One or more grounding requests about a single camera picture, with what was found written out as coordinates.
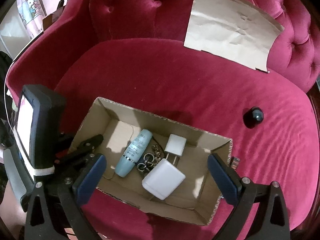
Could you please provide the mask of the light blue cosmetic bottle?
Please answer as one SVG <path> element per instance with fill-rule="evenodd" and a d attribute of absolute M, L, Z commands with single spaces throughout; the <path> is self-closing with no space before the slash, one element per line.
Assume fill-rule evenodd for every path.
<path fill-rule="evenodd" d="M 145 152 L 151 138 L 152 133 L 147 129 L 143 129 L 139 135 L 135 137 L 135 139 L 126 148 L 116 165 L 115 173 L 118 176 L 124 178 L 131 172 L 142 154 Z"/>

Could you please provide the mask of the red velvet tufted sofa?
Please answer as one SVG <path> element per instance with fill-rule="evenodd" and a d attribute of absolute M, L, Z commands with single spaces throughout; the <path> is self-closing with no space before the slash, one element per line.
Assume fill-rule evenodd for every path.
<path fill-rule="evenodd" d="M 12 66 L 15 100 L 42 84 L 67 101 L 61 131 L 75 133 L 101 96 L 229 137 L 238 172 L 282 187 L 290 229 L 318 197 L 318 116 L 308 91 L 319 76 L 319 16 L 301 0 L 248 0 L 284 31 L 268 73 L 185 48 L 193 0 L 69 0 L 61 17 Z M 259 107 L 264 120 L 247 128 Z"/>

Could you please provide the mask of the metal keychain bundle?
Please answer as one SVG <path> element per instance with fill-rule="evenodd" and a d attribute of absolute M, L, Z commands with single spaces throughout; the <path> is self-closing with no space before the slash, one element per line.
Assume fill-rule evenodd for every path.
<path fill-rule="evenodd" d="M 147 175 L 165 157 L 163 148 L 155 143 L 151 146 L 151 152 L 144 153 L 136 164 L 137 170 L 142 175 Z"/>

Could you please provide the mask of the small white charger plug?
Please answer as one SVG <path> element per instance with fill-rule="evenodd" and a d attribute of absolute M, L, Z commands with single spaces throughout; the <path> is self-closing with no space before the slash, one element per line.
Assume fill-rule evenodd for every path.
<path fill-rule="evenodd" d="M 171 134 L 165 146 L 165 159 L 177 166 L 183 154 L 187 139 L 179 135 Z"/>

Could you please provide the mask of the brown cardboard box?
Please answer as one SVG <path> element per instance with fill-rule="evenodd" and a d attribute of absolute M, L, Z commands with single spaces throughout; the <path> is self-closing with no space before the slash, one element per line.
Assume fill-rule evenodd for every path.
<path fill-rule="evenodd" d="M 157 199 L 143 188 L 142 175 L 136 169 L 124 178 L 115 173 L 125 148 L 143 129 L 148 129 L 162 146 L 171 134 L 187 140 L 177 163 L 185 180 L 165 200 Z M 212 221 L 221 192 L 209 174 L 207 160 L 211 153 L 217 153 L 225 163 L 229 163 L 233 143 L 230 138 L 101 97 L 93 102 L 70 151 L 99 134 L 104 139 L 97 152 L 106 157 L 107 165 L 98 190 L 145 213 L 196 225 L 207 225 Z"/>

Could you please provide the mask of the black and white bottle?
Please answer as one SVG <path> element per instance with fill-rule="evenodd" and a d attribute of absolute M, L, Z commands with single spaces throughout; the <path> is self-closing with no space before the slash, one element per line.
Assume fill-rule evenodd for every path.
<path fill-rule="evenodd" d="M 259 107 L 252 107 L 243 115 L 243 121 L 247 128 L 255 128 L 255 126 L 262 123 L 264 120 L 264 113 Z"/>

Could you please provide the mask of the large white power adapter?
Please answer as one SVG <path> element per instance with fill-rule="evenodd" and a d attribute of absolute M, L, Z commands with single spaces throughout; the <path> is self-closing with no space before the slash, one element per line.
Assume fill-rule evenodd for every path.
<path fill-rule="evenodd" d="M 162 159 L 142 180 L 142 187 L 165 200 L 185 180 L 185 175 L 167 159 Z"/>

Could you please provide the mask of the hello kitty pink curtain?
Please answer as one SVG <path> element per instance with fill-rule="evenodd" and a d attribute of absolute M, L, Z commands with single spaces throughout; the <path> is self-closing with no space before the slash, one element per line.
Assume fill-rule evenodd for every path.
<path fill-rule="evenodd" d="M 30 35 L 43 31 L 43 19 L 47 14 L 42 0 L 16 0 L 16 3 L 22 23 Z"/>

